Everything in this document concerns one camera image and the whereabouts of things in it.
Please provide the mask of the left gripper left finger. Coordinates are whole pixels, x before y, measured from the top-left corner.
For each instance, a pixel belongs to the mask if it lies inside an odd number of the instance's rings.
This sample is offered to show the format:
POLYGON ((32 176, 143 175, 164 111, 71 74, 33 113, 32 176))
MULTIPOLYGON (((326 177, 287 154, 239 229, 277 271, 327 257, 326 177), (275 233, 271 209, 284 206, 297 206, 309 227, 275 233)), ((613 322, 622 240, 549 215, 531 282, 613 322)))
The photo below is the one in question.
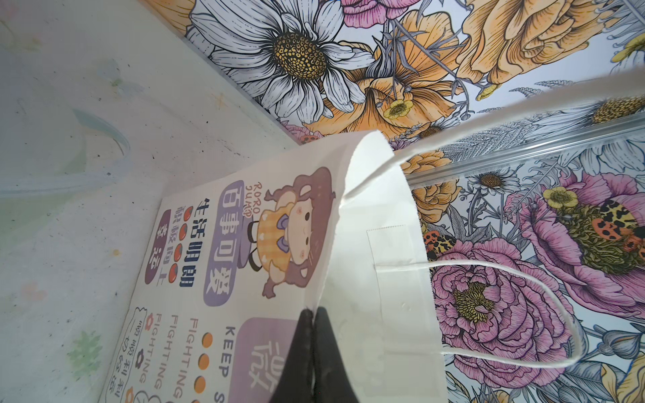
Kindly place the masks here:
POLYGON ((279 383, 270 403, 312 402, 313 312, 301 312, 279 383))

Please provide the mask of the white printed paper bag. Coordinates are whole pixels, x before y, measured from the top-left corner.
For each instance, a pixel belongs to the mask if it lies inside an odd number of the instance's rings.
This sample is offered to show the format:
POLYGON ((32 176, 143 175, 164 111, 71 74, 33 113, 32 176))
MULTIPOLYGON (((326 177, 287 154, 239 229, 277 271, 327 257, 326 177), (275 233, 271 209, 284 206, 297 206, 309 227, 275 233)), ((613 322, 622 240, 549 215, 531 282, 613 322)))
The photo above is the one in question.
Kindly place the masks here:
POLYGON ((395 154, 384 136, 321 139, 161 200, 103 402, 270 402, 303 310, 329 314, 359 401, 445 401, 444 357, 556 371, 584 357, 568 307, 521 258, 431 261, 401 165, 477 129, 600 97, 636 69, 564 87, 395 154), (474 310, 523 352, 442 341, 433 277, 483 275, 474 310))

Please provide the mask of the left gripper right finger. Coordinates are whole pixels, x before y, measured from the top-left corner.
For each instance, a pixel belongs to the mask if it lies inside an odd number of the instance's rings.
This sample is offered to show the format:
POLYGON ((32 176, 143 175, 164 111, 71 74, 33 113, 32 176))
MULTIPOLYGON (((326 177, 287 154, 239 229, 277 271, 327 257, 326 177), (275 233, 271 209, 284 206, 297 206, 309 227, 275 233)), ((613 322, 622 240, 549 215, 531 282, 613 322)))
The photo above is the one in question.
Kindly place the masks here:
POLYGON ((313 392, 312 399, 318 403, 358 403, 328 311, 319 307, 312 330, 313 392))

